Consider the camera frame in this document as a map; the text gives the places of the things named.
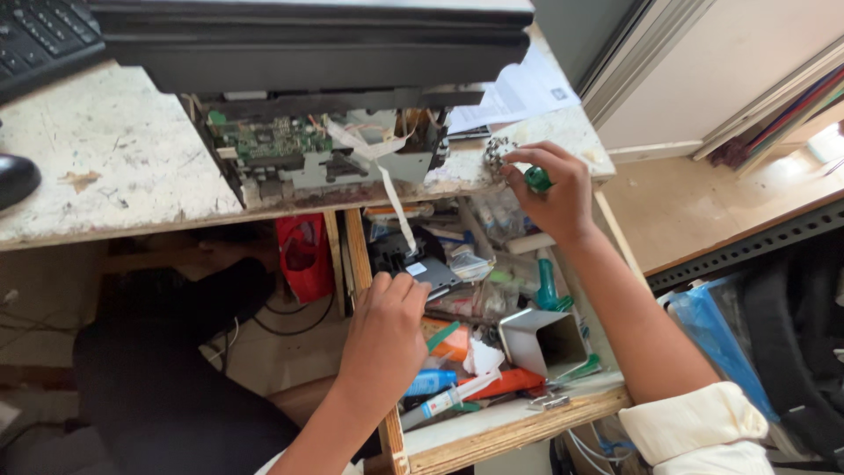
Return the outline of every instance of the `black keyboard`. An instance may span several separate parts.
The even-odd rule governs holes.
[[[73,0],[0,0],[0,104],[105,59],[100,26]]]

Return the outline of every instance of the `green screwdriver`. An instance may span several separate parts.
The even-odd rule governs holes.
[[[542,193],[553,185],[551,179],[548,178],[548,172],[536,165],[528,168],[525,172],[525,183],[537,193]]]

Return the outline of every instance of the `printer part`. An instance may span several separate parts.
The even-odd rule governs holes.
[[[484,83],[524,59],[533,22],[528,0],[89,4],[109,54],[142,66],[162,92],[189,98],[232,188],[254,181],[261,196],[279,182],[383,179],[326,134],[328,120],[369,145],[407,137],[378,165],[392,179],[422,183],[448,156],[449,111],[479,104]]]
[[[442,297],[463,282],[445,263],[425,252],[425,240],[416,238],[416,254],[401,233],[382,237],[369,245],[372,273],[389,272],[395,277],[407,272],[420,282],[429,282],[428,301]]]

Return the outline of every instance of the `drawer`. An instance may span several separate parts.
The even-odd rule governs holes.
[[[638,270],[602,192],[595,192],[592,209],[596,224],[645,285],[644,276]],[[360,209],[345,211],[344,229],[349,248],[347,262],[351,267],[346,276],[352,279],[349,287],[356,293],[372,283],[360,212]],[[378,461],[380,463],[374,462],[372,466],[392,466],[397,475],[449,473],[631,406],[624,381],[617,372],[618,365],[586,293],[562,253],[556,246],[552,251],[556,267],[589,326],[592,349],[600,356],[605,372],[572,383],[566,392],[571,397],[571,404],[547,412],[530,410],[527,400],[518,399],[405,434],[398,409],[394,407],[379,428],[384,455]]]

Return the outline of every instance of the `white sleeve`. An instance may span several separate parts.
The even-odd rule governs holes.
[[[284,454],[284,450],[281,451],[280,454],[276,455],[270,461],[264,464],[260,470],[255,472],[255,475],[267,475],[270,468],[273,468],[275,462],[279,461],[279,458]],[[364,461],[363,459],[358,461],[357,465],[352,465],[351,462],[346,464],[346,468],[343,470],[343,473],[340,475],[363,475],[364,472]]]
[[[722,382],[682,396],[619,412],[630,439],[654,475],[772,475],[761,439],[768,422],[734,383]]]

